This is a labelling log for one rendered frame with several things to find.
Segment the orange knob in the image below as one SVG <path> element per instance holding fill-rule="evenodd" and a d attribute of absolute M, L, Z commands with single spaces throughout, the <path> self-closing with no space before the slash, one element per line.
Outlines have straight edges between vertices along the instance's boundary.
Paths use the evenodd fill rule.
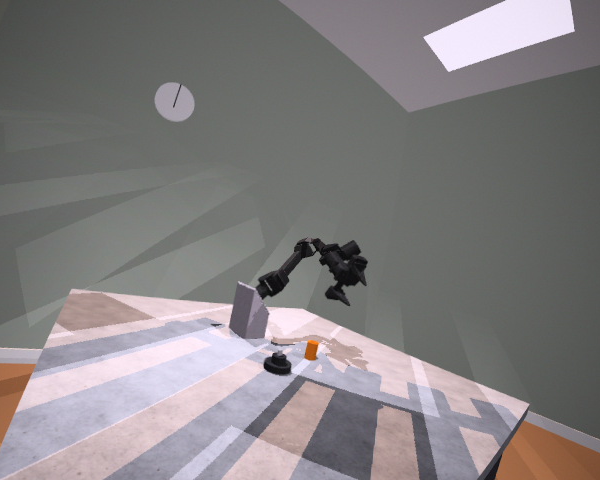
<path fill-rule="evenodd" d="M 318 348 L 317 341 L 308 340 L 304 358 L 306 360 L 315 360 L 317 348 Z"/>

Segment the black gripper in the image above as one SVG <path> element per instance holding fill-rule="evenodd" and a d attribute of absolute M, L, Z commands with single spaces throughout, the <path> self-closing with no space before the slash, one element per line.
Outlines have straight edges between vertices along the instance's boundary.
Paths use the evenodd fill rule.
<path fill-rule="evenodd" d="M 352 274 L 354 274 L 356 278 L 359 279 L 360 282 L 366 286 L 367 283 L 364 275 L 364 270 L 367 264 L 368 261 L 364 257 L 358 255 L 353 255 L 348 264 L 345 263 L 342 259 L 337 259 L 333 261 L 330 265 L 329 272 L 333 273 L 333 275 L 335 276 L 334 280 L 338 281 L 338 283 L 335 287 L 330 286 L 330 288 L 325 293 L 326 297 L 328 299 L 340 300 L 347 306 L 350 306 L 349 301 L 345 297 L 345 293 L 343 293 L 342 287 L 345 285 L 345 283 L 348 282 Z M 348 265 L 351 266 L 350 269 L 348 268 Z"/>

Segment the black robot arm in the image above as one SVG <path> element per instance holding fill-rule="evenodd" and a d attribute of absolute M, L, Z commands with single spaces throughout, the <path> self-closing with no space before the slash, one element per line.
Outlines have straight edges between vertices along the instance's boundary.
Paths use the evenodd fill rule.
<path fill-rule="evenodd" d="M 316 251 L 313 252 L 309 243 L 314 245 Z M 294 253 L 279 268 L 279 270 L 272 271 L 264 276 L 261 276 L 257 280 L 260 284 L 255 288 L 262 300 L 267 295 L 272 297 L 275 294 L 280 293 L 284 287 L 286 287 L 286 285 L 289 283 L 288 275 L 303 258 L 313 256 L 318 251 L 321 254 L 321 258 L 319 259 L 321 265 L 324 266 L 326 264 L 330 268 L 331 263 L 337 259 L 349 261 L 353 255 L 360 254 L 361 252 L 357 245 L 358 244 L 355 240 L 352 240 L 342 247 L 339 247 L 338 243 L 326 245 L 319 238 L 301 239 L 295 245 Z M 270 291 L 265 281 L 272 291 Z"/>

